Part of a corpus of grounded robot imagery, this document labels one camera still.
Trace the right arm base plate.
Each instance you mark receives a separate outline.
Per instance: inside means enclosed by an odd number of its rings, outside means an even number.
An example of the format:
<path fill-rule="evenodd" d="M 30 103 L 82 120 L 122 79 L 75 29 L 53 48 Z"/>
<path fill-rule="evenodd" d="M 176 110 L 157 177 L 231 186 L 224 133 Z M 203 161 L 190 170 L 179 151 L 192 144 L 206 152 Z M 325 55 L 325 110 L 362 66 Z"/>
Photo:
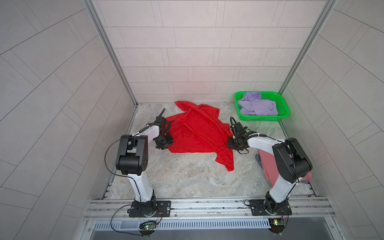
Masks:
<path fill-rule="evenodd" d="M 287 200 L 275 203 L 274 200 L 250 200 L 253 216 L 282 216 L 292 215 L 292 210 Z"/>

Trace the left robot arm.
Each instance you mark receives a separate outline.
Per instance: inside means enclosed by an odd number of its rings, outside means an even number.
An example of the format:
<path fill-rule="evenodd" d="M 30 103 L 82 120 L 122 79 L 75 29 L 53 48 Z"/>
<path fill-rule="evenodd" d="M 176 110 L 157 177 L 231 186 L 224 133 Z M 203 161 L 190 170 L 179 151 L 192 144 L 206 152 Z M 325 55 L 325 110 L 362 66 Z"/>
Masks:
<path fill-rule="evenodd" d="M 165 150 L 173 144 L 170 133 L 171 123 L 158 116 L 135 135 L 122 135 L 116 158 L 116 169 L 128 177 L 135 193 L 135 199 L 128 210 L 129 217 L 152 217 L 158 211 L 156 195 L 150 186 L 145 170 L 149 163 L 149 143 Z"/>

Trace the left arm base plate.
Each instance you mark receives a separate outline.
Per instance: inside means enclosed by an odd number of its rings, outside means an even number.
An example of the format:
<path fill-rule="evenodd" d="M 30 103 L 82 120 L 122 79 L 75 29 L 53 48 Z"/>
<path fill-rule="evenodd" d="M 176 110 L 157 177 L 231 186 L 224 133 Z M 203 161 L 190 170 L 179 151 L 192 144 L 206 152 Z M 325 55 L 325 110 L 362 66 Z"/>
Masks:
<path fill-rule="evenodd" d="M 127 210 L 130 218 L 154 218 L 158 215 L 169 217 L 171 201 L 133 201 L 131 208 Z"/>

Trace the red t-shirt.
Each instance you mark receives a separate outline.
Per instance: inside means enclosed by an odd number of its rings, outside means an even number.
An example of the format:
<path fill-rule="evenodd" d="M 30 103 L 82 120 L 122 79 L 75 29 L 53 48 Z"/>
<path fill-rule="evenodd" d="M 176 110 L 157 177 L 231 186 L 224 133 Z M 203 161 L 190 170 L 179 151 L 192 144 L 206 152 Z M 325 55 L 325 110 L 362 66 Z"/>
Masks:
<path fill-rule="evenodd" d="M 187 101 L 177 101 L 175 104 L 183 112 L 167 117 L 174 140 L 168 147 L 169 151 L 174 154 L 216 153 L 216 162 L 224 165 L 227 171 L 233 171 L 234 154 L 228 147 L 228 140 L 233 134 L 230 125 L 219 120 L 220 110 Z"/>

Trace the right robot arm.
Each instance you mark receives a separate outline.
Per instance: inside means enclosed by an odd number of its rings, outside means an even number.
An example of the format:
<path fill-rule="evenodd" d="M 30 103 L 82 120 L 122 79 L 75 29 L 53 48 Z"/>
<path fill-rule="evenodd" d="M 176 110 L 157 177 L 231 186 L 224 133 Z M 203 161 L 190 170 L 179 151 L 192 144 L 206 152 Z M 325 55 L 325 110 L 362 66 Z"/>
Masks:
<path fill-rule="evenodd" d="M 272 154 L 278 170 L 274 186 L 266 193 L 265 200 L 249 200 L 253 216 L 289 216 L 292 214 L 288 203 L 289 194 L 312 169 L 313 165 L 298 140 L 288 138 L 276 140 L 242 126 L 230 117 L 230 130 L 233 137 L 228 140 L 228 147 L 241 153 L 248 148 L 255 148 Z"/>

